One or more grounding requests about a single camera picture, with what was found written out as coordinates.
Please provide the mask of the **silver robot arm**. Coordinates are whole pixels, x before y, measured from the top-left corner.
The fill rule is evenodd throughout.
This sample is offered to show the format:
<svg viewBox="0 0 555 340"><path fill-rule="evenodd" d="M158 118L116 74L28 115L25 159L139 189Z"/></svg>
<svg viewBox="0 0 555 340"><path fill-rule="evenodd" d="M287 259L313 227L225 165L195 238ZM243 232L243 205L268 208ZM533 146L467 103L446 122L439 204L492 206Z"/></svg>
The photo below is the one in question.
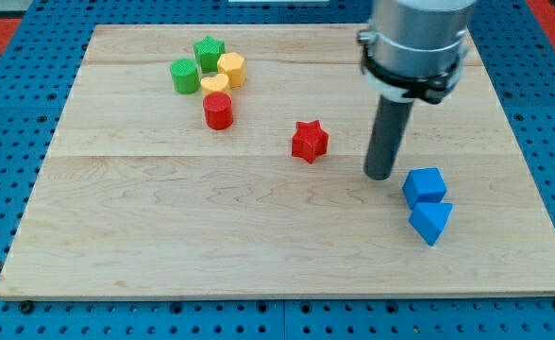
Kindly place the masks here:
<svg viewBox="0 0 555 340"><path fill-rule="evenodd" d="M475 0L377 0L358 32L367 82L396 103L438 104L458 84Z"/></svg>

